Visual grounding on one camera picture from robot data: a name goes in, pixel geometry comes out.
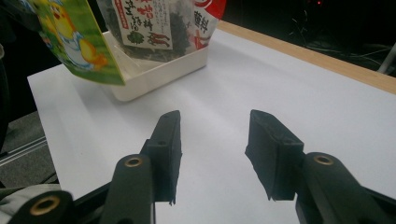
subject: white paper sheet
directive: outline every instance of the white paper sheet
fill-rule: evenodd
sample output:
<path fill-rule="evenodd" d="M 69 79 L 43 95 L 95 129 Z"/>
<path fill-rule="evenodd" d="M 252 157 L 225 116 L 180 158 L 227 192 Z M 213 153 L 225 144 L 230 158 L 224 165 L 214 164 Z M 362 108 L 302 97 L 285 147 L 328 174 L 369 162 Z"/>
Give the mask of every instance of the white paper sheet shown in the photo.
<path fill-rule="evenodd" d="M 268 202 L 245 156 L 251 109 L 276 116 L 304 143 L 396 198 L 396 95 L 216 31 L 207 67 L 132 102 L 60 65 L 29 77 L 51 156 L 75 199 L 111 180 L 160 115 L 181 112 L 177 204 L 158 223 L 297 223 L 295 202 Z"/>

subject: colorful food package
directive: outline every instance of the colorful food package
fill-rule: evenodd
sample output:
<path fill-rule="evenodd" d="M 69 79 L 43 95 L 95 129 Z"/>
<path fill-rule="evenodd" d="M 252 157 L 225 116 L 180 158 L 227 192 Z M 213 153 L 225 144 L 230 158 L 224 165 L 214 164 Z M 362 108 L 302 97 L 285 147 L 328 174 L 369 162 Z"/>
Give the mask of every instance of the colorful food package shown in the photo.
<path fill-rule="evenodd" d="M 195 0 L 194 43 L 197 49 L 206 47 L 221 19 L 226 0 Z"/>
<path fill-rule="evenodd" d="M 72 74 L 125 85 L 87 0 L 28 0 L 26 4 L 40 21 L 43 41 Z"/>
<path fill-rule="evenodd" d="M 125 54 L 168 63 L 207 46 L 225 0 L 98 0 L 98 5 Z"/>

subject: cable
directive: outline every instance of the cable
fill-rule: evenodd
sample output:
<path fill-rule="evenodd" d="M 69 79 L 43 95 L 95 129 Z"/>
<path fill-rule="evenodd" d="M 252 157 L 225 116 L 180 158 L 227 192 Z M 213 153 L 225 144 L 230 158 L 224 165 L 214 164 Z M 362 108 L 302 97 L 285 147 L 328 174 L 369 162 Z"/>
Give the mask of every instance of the cable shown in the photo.
<path fill-rule="evenodd" d="M 320 51 L 325 51 L 325 52 L 333 52 L 333 53 L 343 53 L 340 50 L 335 50 L 335 49 L 320 49 L 320 48 L 314 48 L 310 46 L 306 46 L 308 49 L 315 49 L 315 50 L 320 50 Z"/>
<path fill-rule="evenodd" d="M 359 58 L 359 57 L 365 57 L 365 56 L 368 56 L 368 55 L 372 55 L 372 54 L 376 54 L 376 53 L 379 53 L 379 52 L 383 52 L 383 51 L 387 51 L 387 50 L 390 50 L 391 48 L 387 48 L 387 49 L 380 49 L 380 50 L 377 50 L 377 51 L 374 51 L 374 52 L 371 52 L 371 53 L 366 53 L 366 54 L 362 54 L 362 55 L 355 55 L 355 54 L 352 54 L 352 56 L 349 56 L 349 57 L 351 57 L 351 58 Z"/>
<path fill-rule="evenodd" d="M 378 65 L 381 65 L 381 63 L 377 62 L 377 61 L 374 60 L 374 59 L 371 59 L 371 58 L 368 58 L 368 57 L 362 57 L 362 58 L 365 59 L 365 60 L 372 61 L 373 63 L 376 63 L 376 64 L 378 64 Z"/>
<path fill-rule="evenodd" d="M 294 18 L 291 18 L 291 20 L 294 21 L 294 25 L 296 26 L 296 29 L 297 29 L 298 33 L 300 34 L 300 37 L 304 41 L 304 47 L 306 47 L 306 41 L 305 41 L 305 37 L 303 34 L 303 31 L 306 31 L 306 29 L 304 28 L 304 24 L 303 24 L 302 28 L 300 29 L 300 27 L 298 26 L 297 20 L 295 20 Z"/>

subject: yellow cartoon chick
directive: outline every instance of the yellow cartoon chick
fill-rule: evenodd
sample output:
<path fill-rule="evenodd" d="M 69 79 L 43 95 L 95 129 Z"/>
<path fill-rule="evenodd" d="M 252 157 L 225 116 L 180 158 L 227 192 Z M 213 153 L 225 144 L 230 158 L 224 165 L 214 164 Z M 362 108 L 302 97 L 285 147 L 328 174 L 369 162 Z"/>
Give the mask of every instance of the yellow cartoon chick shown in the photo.
<path fill-rule="evenodd" d="M 98 54 L 93 44 L 76 29 L 60 0 L 50 0 L 49 8 L 55 34 L 74 65 L 86 70 L 99 70 L 107 64 L 105 55 Z"/>

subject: printed label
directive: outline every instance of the printed label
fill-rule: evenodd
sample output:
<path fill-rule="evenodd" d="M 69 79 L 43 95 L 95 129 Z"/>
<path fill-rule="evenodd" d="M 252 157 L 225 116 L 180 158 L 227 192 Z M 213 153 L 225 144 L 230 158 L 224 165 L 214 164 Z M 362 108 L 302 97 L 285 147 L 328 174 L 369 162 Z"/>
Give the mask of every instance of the printed label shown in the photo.
<path fill-rule="evenodd" d="M 211 8 L 212 1 L 195 1 L 195 47 L 205 48 L 209 45 L 210 37 L 216 29 L 219 19 L 207 10 Z"/>
<path fill-rule="evenodd" d="M 125 85 L 86 0 L 28 0 L 41 23 L 40 35 L 69 71 L 84 79 Z"/>
<path fill-rule="evenodd" d="M 113 0 L 124 45 L 172 49 L 168 0 Z"/>

